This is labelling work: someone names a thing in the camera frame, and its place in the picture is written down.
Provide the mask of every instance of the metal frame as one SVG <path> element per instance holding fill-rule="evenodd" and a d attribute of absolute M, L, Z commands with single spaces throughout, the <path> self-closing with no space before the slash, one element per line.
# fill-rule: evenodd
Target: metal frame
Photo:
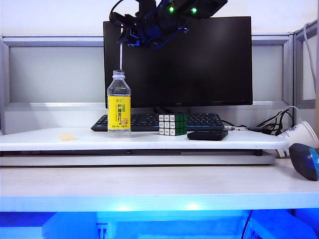
<path fill-rule="evenodd" d="M 3 43 L 2 35 L 0 34 L 0 129 L 4 125 L 4 76 L 3 76 Z"/>
<path fill-rule="evenodd" d="M 103 46 L 102 36 L 5 36 L 3 46 L 3 110 L 24 111 L 36 108 L 40 111 L 95 110 L 104 109 L 105 103 L 11 103 L 9 92 L 9 48 L 17 46 Z M 252 106 L 228 106 L 226 109 L 255 109 L 266 106 L 272 109 L 282 109 L 293 103 L 293 37 L 289 33 L 253 34 L 252 45 L 282 45 L 283 46 L 283 100 L 282 101 L 254 101 Z"/>
<path fill-rule="evenodd" d="M 317 20 L 307 26 L 308 38 L 317 35 Z M 315 99 L 303 100 L 303 42 L 305 41 L 304 29 L 294 35 L 294 105 L 299 109 L 314 109 Z"/>

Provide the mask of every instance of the computer monitor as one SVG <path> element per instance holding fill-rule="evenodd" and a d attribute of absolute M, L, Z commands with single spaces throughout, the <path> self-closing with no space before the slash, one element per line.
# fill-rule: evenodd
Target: computer monitor
<path fill-rule="evenodd" d="M 119 69 L 121 29 L 104 22 L 105 92 Z M 252 104 L 251 18 L 193 20 L 158 50 L 123 45 L 132 108 Z"/>

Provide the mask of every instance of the plastic bottle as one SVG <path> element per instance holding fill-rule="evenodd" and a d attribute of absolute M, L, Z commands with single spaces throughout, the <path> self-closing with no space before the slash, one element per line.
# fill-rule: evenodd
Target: plastic bottle
<path fill-rule="evenodd" d="M 131 89 L 122 70 L 113 71 L 113 81 L 107 89 L 108 134 L 114 138 L 131 135 Z"/>

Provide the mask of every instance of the rubik's cube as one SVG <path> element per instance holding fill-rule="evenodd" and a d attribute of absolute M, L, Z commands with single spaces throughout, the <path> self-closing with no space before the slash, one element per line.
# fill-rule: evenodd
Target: rubik's cube
<path fill-rule="evenodd" d="M 161 135 L 187 134 L 187 115 L 159 115 L 159 131 Z"/>

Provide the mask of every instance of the white platform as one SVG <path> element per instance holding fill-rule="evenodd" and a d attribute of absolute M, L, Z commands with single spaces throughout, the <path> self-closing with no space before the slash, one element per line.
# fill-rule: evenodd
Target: white platform
<path fill-rule="evenodd" d="M 0 167 L 1 212 L 319 208 L 319 182 L 274 165 Z"/>
<path fill-rule="evenodd" d="M 75 140 L 61 141 L 63 133 Z M 222 141 L 189 140 L 186 135 L 165 136 L 158 132 L 132 132 L 114 139 L 107 132 L 88 128 L 48 128 L 0 136 L 0 151 L 103 150 L 103 149 L 277 149 L 287 148 L 286 139 L 252 131 L 230 131 Z"/>

